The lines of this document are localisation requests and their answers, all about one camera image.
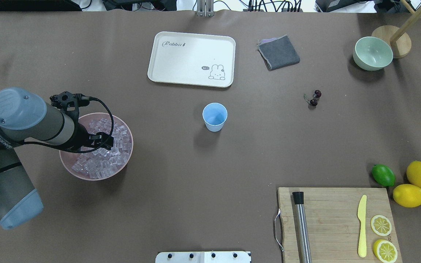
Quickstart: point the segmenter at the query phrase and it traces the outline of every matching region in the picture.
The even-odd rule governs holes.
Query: green lime
[[[393,186],[396,181],[396,176],[392,172],[391,168],[384,164],[377,164],[371,169],[373,178],[382,186]]]

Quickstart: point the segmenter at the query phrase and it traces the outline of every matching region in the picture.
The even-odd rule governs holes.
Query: metal clamp
[[[276,217],[274,218],[274,238],[276,238],[276,241],[277,241],[277,243],[279,244],[279,247],[280,247],[280,251],[284,251],[284,247],[282,246],[282,244],[279,242],[279,240],[277,239],[277,233],[276,233],[276,220],[277,220],[277,218],[279,218],[279,220],[280,220],[280,222],[281,222],[281,224],[282,224],[282,219],[280,218],[280,208],[277,210],[277,215],[276,215]]]
[[[214,0],[197,0],[197,16],[214,16]]]

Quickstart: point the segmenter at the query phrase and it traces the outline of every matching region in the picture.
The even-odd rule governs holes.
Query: pink bowl
[[[96,112],[96,113],[90,113],[87,115],[84,115],[82,117],[79,118],[79,123],[84,125],[87,129],[88,129],[88,125],[92,120],[100,120],[102,118],[106,118],[106,119],[110,119],[110,115],[108,115],[108,113],[103,113],[103,112]],[[63,166],[66,168],[66,170],[68,172],[70,172],[72,175],[74,175],[75,177],[81,178],[83,180],[87,180],[87,181],[99,181],[99,180],[104,180],[107,178],[110,178],[114,175],[116,175],[117,173],[119,173],[129,162],[131,155],[132,155],[132,149],[134,147],[134,142],[132,139],[132,133],[131,130],[129,129],[129,127],[126,125],[126,123],[124,121],[122,121],[122,119],[116,117],[115,115],[113,115],[113,120],[115,123],[118,123],[118,125],[124,125],[127,129],[128,135],[129,135],[129,139],[131,141],[131,152],[129,154],[129,157],[127,159],[127,161],[122,165],[122,166],[117,166],[118,171],[115,172],[114,174],[104,177],[104,178],[90,178],[88,175],[84,175],[81,172],[76,172],[75,170],[72,169],[72,166],[74,165],[74,163],[77,161],[77,158],[81,155],[80,153],[68,153],[68,152],[63,152],[60,151],[60,158],[61,158],[61,162],[63,163]]]

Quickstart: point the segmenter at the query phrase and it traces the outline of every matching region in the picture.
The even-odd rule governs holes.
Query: wooden stand
[[[406,30],[421,18],[421,6],[409,17],[409,19],[400,27],[381,26],[373,31],[372,37],[381,38],[392,48],[394,58],[403,58],[411,50],[411,40]]]

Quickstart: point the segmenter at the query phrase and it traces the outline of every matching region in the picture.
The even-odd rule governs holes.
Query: white floor
[[[80,7],[86,7],[89,5],[90,0],[72,0],[73,2],[79,4]],[[249,0],[242,0],[245,2],[245,4],[241,3],[239,0],[223,0],[228,7],[231,10],[234,11],[242,11],[243,9],[246,9],[247,7],[245,4]],[[191,10],[194,6],[194,3],[196,0],[177,0],[177,10]],[[270,3],[270,0],[265,0],[265,3],[267,3],[266,7],[269,12],[274,12],[274,7]],[[301,0],[301,9],[303,12],[316,12],[314,8],[314,2],[315,0]],[[414,7],[417,7],[420,3],[420,0],[412,0],[412,5]],[[368,1],[366,3],[356,3],[353,5],[349,5],[347,7],[340,8],[338,10],[334,10],[333,12],[338,13],[376,13],[376,10],[374,9],[374,2]],[[139,5],[136,5],[133,10],[136,10],[139,7]],[[152,5],[150,3],[143,3],[143,8],[139,8],[138,11],[149,11],[148,9],[153,9]],[[228,9],[226,5],[222,2],[214,3],[214,11]],[[106,11],[105,7],[102,3],[102,0],[92,0],[92,4],[89,8],[86,8],[84,11]]]

